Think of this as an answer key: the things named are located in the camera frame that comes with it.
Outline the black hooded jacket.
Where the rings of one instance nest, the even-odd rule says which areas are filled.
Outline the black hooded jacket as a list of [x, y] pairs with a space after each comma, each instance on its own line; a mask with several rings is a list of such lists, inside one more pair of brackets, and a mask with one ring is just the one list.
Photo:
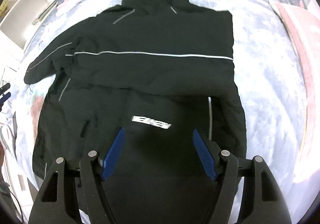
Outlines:
[[215, 184], [194, 130], [246, 156], [234, 82], [233, 22], [189, 0], [122, 0], [58, 35], [24, 82], [55, 76], [42, 106], [33, 172], [99, 151], [125, 131], [103, 189], [118, 223], [203, 223]]

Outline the white shelf unit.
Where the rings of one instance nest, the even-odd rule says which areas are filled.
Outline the white shelf unit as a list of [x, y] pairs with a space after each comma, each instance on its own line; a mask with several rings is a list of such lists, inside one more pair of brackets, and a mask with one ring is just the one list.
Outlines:
[[18, 47], [24, 48], [32, 23], [52, 4], [54, 0], [8, 0], [1, 31]]

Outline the grey pink floral bedspread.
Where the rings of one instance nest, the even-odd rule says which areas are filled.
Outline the grey pink floral bedspread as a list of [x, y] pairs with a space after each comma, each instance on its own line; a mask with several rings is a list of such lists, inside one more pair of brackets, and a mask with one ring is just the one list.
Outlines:
[[[15, 140], [16, 166], [22, 171], [18, 193], [29, 183], [37, 185], [31, 170], [34, 124], [31, 105], [44, 96], [54, 78], [26, 86], [28, 64], [60, 32], [97, 15], [121, 0], [76, 0], [62, 16], [53, 11], [33, 34], [11, 79], [11, 98], [1, 113], [1, 126]], [[304, 166], [307, 134], [307, 97], [298, 54], [280, 17], [275, 0], [190, 0], [193, 4], [233, 16], [235, 83], [244, 107], [247, 156], [262, 156], [285, 197], [291, 220], [297, 223], [319, 192], [319, 159]]]

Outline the pink pillow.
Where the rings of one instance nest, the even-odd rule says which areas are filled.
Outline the pink pillow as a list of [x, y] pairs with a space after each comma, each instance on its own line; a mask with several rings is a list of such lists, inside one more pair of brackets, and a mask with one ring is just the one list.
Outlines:
[[319, 19], [310, 11], [281, 2], [270, 6], [285, 25], [302, 69], [307, 98], [301, 159], [319, 155]]

